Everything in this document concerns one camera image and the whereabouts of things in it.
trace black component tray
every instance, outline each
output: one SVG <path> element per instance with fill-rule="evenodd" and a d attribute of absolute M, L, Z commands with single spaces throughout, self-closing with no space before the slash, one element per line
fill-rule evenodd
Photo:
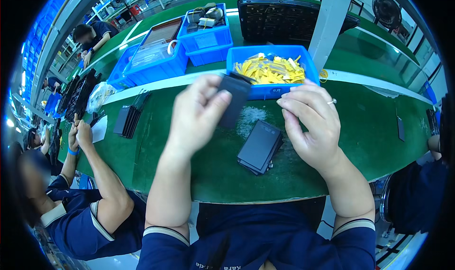
<path fill-rule="evenodd" d="M 242 36 L 247 41 L 310 41 L 320 5 L 297 0 L 238 0 Z M 346 15 L 339 34 L 360 24 Z"/>
<path fill-rule="evenodd" d="M 68 101 L 68 109 L 65 113 L 65 120 L 68 123 L 74 122 L 74 114 L 77 113 L 79 119 L 82 119 L 87 107 L 88 97 L 93 88 L 100 82 L 101 74 L 95 76 L 96 71 L 92 68 L 88 74 L 82 77 L 77 83 L 76 89 Z"/>

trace navy blue shirt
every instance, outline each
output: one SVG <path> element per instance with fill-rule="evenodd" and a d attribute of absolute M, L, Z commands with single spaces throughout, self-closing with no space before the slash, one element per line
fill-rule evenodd
<path fill-rule="evenodd" d="M 95 46 L 107 32 L 109 32 L 109 36 L 111 36 L 111 38 L 118 34 L 118 29 L 108 22 L 96 21 L 90 26 L 95 32 L 95 37 L 90 43 L 82 44 L 83 51 L 88 51 L 88 49 L 93 48 L 93 46 Z"/>
<path fill-rule="evenodd" d="M 47 78 L 47 85 L 49 85 L 49 87 L 51 88 L 55 88 L 55 83 L 58 83 L 59 85 L 63 84 L 63 82 L 61 80 L 59 80 L 58 78 L 56 77 L 48 77 Z"/>
<path fill-rule="evenodd" d="M 131 215 L 111 235 L 98 222 L 97 189 L 70 189 L 66 177 L 60 175 L 46 193 L 57 207 L 41 216 L 49 236 L 64 254 L 79 260 L 128 254 L 141 249 L 146 203 L 127 190 L 134 201 Z"/>
<path fill-rule="evenodd" d="M 279 270 L 375 267 L 371 220 L 348 222 L 331 240 L 314 233 L 302 213 L 283 204 L 238 205 L 230 216 L 211 220 L 210 229 L 192 245 L 172 229 L 147 228 L 136 270 L 258 270 L 266 261 Z"/>
<path fill-rule="evenodd" d="M 448 175 L 441 159 L 423 166 L 413 162 L 392 175 L 389 212 L 396 233 L 426 233 L 432 229 Z"/>

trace forearm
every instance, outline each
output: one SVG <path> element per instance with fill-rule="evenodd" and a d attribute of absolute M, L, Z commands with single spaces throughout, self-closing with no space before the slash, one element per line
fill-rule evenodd
<path fill-rule="evenodd" d="M 373 195 L 365 177 L 340 148 L 337 156 L 338 164 L 321 172 L 335 213 L 340 217 L 353 218 L 374 210 Z"/>
<path fill-rule="evenodd" d="M 95 46 L 93 46 L 93 50 L 98 51 L 98 49 L 101 48 L 109 39 L 111 39 L 109 33 L 105 34 L 103 38 L 101 38 L 101 40 Z"/>
<path fill-rule="evenodd" d="M 191 212 L 191 155 L 180 153 L 178 145 L 167 144 L 158 162 L 150 188 L 146 222 L 179 227 Z"/>
<path fill-rule="evenodd" d="M 73 182 L 74 176 L 76 175 L 76 163 L 77 155 L 72 155 L 71 153 L 66 154 L 65 162 L 61 169 L 61 174 L 63 174 L 66 179 L 68 179 L 69 184 Z"/>
<path fill-rule="evenodd" d="M 91 169 L 95 177 L 96 185 L 101 197 L 109 201 L 116 201 L 118 204 L 128 203 L 131 200 L 125 187 L 118 176 L 111 168 L 100 158 L 95 147 L 90 145 L 84 149 Z"/>

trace green table surface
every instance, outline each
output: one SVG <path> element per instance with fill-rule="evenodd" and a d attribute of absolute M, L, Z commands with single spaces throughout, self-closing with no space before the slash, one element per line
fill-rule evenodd
<path fill-rule="evenodd" d="M 209 1 L 225 2 L 227 8 L 235 8 L 231 4 L 237 0 L 200 0 L 168 9 L 143 20 L 131 37 Z M 228 18 L 234 45 L 255 45 L 243 40 L 238 17 Z M 109 40 L 93 60 L 119 45 L 130 30 L 132 29 L 128 28 Z M 128 45 L 137 44 L 141 40 L 142 38 L 137 38 Z M 93 68 L 103 74 L 101 81 L 109 77 L 122 53 L 123 50 L 115 50 L 94 64 Z M 403 80 L 401 69 L 393 67 L 396 55 L 390 46 L 371 39 L 371 36 L 363 32 L 350 29 L 338 37 L 326 68 L 372 76 L 405 86 L 409 80 Z M 189 61 L 186 74 L 224 68 L 225 62 L 194 67 Z M 328 80 L 321 86 L 338 101 L 336 106 L 342 125 L 339 146 L 367 180 L 399 170 L 428 150 L 426 140 L 430 131 L 425 110 L 431 105 L 403 95 L 394 99 L 385 97 L 363 85 Z M 120 108 L 131 104 L 133 98 L 102 107 L 108 115 L 108 126 L 105 139 L 95 143 L 95 147 L 125 187 L 144 192 L 150 189 L 156 164 L 168 136 L 174 97 L 184 88 L 185 86 L 179 86 L 153 91 L 133 139 L 122 138 L 112 132 Z M 398 138 L 396 115 L 404 123 L 406 142 Z M 236 128 L 217 128 L 210 143 L 193 157 L 193 200 L 214 203 L 271 202 L 328 193 L 321 176 L 293 151 L 286 133 L 283 146 L 273 158 L 274 167 L 265 175 L 254 176 L 236 162 L 236 155 L 257 119 L 263 119 L 284 131 L 281 109 L 275 100 L 247 102 Z M 66 157 L 64 151 L 67 131 L 66 127 L 60 161 Z M 93 176 L 83 153 L 77 169 Z"/>

